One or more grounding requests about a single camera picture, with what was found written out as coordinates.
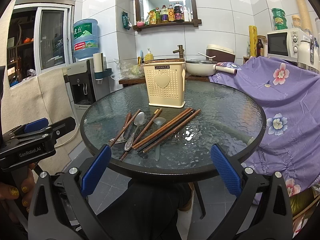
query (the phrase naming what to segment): utensil holder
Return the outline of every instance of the utensil holder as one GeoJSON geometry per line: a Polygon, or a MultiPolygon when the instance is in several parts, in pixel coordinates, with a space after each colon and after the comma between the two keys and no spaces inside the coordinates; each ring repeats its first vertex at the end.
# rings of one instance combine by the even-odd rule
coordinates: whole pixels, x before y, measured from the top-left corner
{"type": "Polygon", "coordinates": [[[153,62],[144,64],[143,69],[150,106],[184,106],[185,62],[153,62]]]}

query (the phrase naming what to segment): black pants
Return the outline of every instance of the black pants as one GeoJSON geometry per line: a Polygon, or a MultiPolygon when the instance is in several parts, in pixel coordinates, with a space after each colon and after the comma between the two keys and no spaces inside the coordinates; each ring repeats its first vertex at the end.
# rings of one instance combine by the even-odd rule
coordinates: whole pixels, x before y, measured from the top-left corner
{"type": "Polygon", "coordinates": [[[177,209],[190,197],[187,183],[155,185],[130,180],[128,189],[97,217],[114,240],[181,240],[177,209]]]}

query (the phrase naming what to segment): pink flower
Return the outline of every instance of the pink flower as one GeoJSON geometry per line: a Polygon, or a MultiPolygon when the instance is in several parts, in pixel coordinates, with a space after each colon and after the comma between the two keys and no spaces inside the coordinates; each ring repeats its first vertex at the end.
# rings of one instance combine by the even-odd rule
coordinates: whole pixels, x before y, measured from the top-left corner
{"type": "Polygon", "coordinates": [[[299,184],[294,184],[294,179],[290,178],[285,181],[285,185],[288,190],[289,197],[298,194],[301,191],[301,187],[299,184]]]}
{"type": "Polygon", "coordinates": [[[285,79],[289,77],[289,70],[285,69],[285,63],[281,63],[280,69],[276,69],[273,73],[275,80],[273,81],[274,85],[282,85],[285,82],[285,79]]]}

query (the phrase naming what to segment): heart shape on basket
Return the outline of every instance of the heart shape on basket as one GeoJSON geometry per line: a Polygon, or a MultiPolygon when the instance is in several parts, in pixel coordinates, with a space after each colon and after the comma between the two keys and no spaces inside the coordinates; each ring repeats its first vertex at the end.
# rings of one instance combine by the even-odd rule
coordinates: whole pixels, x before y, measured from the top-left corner
{"type": "Polygon", "coordinates": [[[155,80],[155,83],[161,88],[165,88],[170,82],[170,76],[168,74],[156,74],[153,79],[155,80]]]}

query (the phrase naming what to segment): blue gripper pad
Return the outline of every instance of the blue gripper pad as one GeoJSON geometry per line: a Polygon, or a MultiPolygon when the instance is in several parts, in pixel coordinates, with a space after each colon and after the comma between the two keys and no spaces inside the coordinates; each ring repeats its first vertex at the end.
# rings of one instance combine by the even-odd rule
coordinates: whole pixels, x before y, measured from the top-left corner
{"type": "Polygon", "coordinates": [[[37,121],[27,123],[24,132],[25,133],[30,133],[30,132],[35,132],[43,129],[44,127],[47,127],[49,125],[49,121],[46,118],[39,119],[37,121]]]}
{"type": "Polygon", "coordinates": [[[81,195],[91,195],[111,160],[111,148],[106,145],[95,158],[81,181],[81,195]]]}
{"type": "Polygon", "coordinates": [[[242,191],[241,179],[225,155],[215,144],[211,147],[210,157],[230,194],[239,197],[242,191]]]}

